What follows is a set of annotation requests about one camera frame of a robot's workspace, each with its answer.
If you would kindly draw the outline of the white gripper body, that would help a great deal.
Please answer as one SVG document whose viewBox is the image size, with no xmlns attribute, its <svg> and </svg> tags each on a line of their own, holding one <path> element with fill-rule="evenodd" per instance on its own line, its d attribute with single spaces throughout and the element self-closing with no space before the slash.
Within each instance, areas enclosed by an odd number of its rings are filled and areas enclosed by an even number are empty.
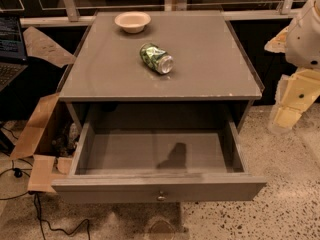
<svg viewBox="0 0 320 240">
<path fill-rule="evenodd" d="M 297 67 L 320 69 L 320 15 L 315 3 L 305 4 L 290 22 L 285 56 Z"/>
</svg>

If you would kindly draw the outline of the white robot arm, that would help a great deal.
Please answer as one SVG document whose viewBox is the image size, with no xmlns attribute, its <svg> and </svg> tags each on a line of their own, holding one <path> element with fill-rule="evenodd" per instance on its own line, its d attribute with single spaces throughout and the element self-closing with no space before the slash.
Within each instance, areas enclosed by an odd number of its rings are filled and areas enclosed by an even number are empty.
<svg viewBox="0 0 320 240">
<path fill-rule="evenodd" d="M 269 130 L 282 134 L 290 131 L 320 96 L 320 0 L 307 0 L 264 49 L 284 53 L 286 61 L 297 67 L 291 76 L 281 76 L 270 113 Z"/>
</svg>

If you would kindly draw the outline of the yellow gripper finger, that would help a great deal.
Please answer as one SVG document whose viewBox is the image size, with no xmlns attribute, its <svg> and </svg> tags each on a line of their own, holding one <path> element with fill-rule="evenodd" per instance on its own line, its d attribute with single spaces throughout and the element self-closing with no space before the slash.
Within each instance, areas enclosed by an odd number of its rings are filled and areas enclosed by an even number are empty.
<svg viewBox="0 0 320 240">
<path fill-rule="evenodd" d="M 275 37 L 265 44 L 264 49 L 272 53 L 285 53 L 287 33 L 288 28 L 283 28 Z"/>
<path fill-rule="evenodd" d="M 290 131 L 319 96 L 319 70 L 298 68 L 291 76 L 282 75 L 269 117 L 269 130 Z"/>
</svg>

